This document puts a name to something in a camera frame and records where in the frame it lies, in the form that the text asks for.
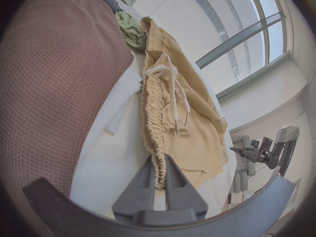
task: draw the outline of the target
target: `metal aglet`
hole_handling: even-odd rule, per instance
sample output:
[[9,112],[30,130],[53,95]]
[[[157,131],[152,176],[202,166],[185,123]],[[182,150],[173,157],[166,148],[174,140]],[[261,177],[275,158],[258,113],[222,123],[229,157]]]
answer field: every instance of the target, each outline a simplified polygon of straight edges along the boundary
[[188,119],[189,119],[189,113],[186,113],[186,118],[185,118],[185,126],[187,125],[187,123],[188,123]]
[[178,121],[175,120],[174,123],[175,123],[175,125],[176,125],[177,135],[179,135],[180,133],[179,133],[179,128],[178,128]]

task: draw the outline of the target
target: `waffle-textured fabric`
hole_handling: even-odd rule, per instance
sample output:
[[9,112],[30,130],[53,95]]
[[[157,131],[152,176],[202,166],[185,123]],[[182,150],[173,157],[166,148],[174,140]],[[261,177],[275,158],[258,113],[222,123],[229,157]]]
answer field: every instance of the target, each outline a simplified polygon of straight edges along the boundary
[[22,187],[45,177],[69,196],[86,135],[131,65],[101,0],[27,0],[0,44],[0,177],[24,218],[51,234]]
[[[165,153],[171,155],[189,181],[199,187],[222,172],[228,161],[224,145],[227,122],[220,117],[207,87],[176,40],[150,17],[142,18],[141,27],[147,35],[141,102],[142,136],[145,148],[152,154],[155,187],[159,190],[165,187]],[[175,129],[169,75],[146,72],[159,65],[177,68],[176,79],[190,105],[186,126],[185,101],[176,102],[179,135]]]

